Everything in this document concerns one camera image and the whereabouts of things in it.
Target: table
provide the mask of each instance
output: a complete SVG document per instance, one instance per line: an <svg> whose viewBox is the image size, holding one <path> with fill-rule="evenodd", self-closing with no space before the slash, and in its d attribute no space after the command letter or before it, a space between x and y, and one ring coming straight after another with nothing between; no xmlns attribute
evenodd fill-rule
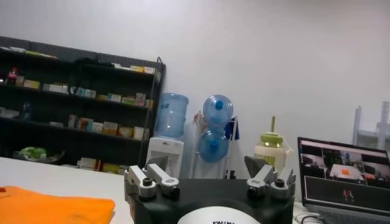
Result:
<svg viewBox="0 0 390 224"><path fill-rule="evenodd" d="M124 200L123 181L121 175L0 157L0 186L18 186L56 196L112 199L115 213L111 224L133 224L129 204ZM295 202L294 215L306 211L301 203Z"/></svg>
<svg viewBox="0 0 390 224"><path fill-rule="evenodd" d="M342 178L347 180L359 180L364 181L364 178L361 176L362 173L358 170L358 168L353 166L345 166L340 164L334 164L330 170L330 176L336 178Z"/></svg>

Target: blue water jug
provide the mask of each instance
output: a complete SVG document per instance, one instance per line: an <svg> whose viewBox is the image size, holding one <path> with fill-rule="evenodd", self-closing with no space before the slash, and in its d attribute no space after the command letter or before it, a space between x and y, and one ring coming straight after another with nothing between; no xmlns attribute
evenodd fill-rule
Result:
<svg viewBox="0 0 390 224"><path fill-rule="evenodd" d="M233 104L223 95L212 95L203 104L203 114L207 125L225 127L233 116Z"/></svg>
<svg viewBox="0 0 390 224"><path fill-rule="evenodd" d="M229 142L225 133L206 131L200 137L198 151L200 157L207 163L216 163L226 156Z"/></svg>
<svg viewBox="0 0 390 224"><path fill-rule="evenodd" d="M156 134L178 138L184 134L188 98L175 93L163 93L158 106Z"/></svg>

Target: orange towel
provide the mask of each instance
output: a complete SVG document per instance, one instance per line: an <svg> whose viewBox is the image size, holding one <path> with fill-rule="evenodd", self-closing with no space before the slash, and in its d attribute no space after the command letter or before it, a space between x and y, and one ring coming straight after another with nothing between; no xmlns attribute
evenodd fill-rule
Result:
<svg viewBox="0 0 390 224"><path fill-rule="evenodd" d="M347 170L347 169L342 169L342 170L341 170L341 173L342 173L343 175L349 175L349 170Z"/></svg>
<svg viewBox="0 0 390 224"><path fill-rule="evenodd" d="M56 197L19 187L0 187L0 223L110 223L115 203L109 199Z"/></svg>

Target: laptop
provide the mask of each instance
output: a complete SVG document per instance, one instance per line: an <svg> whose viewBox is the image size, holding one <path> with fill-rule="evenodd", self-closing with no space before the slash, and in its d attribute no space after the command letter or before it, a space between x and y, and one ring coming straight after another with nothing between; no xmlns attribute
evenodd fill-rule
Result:
<svg viewBox="0 0 390 224"><path fill-rule="evenodd" d="M298 138L302 203L327 223L390 223L386 151Z"/></svg>

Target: laptop keyboard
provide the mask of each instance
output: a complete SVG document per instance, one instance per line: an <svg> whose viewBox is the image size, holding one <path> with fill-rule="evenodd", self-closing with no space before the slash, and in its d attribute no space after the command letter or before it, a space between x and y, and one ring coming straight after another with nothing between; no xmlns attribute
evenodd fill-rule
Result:
<svg viewBox="0 0 390 224"><path fill-rule="evenodd" d="M373 219L365 219L361 217L355 217L351 215L342 215L333 212L320 212L327 221L328 224L389 224L390 222L381 221L381 220L373 220Z"/></svg>

